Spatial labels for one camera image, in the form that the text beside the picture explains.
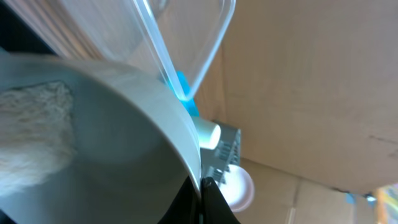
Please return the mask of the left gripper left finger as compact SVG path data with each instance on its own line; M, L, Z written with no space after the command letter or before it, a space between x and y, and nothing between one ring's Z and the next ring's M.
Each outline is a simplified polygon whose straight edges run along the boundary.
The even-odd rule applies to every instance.
M189 177L158 224L199 224L198 197Z

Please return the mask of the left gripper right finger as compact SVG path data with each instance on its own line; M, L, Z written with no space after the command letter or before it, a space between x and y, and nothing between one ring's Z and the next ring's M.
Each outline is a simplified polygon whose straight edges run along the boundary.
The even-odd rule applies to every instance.
M212 177L201 180L201 210L204 224L240 224Z

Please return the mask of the grey bowl with rice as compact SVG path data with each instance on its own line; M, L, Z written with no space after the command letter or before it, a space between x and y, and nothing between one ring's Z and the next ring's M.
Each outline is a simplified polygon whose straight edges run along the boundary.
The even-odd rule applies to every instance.
M97 60L1 55L1 210L16 223L157 223L189 177L191 116L160 80Z

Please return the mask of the pink round plate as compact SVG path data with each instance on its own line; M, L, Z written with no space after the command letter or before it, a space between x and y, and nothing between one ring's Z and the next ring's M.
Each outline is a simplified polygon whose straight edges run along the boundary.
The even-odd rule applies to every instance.
M254 182L251 176L240 166L230 164L224 173L223 183L218 187L232 212L242 212L254 200Z

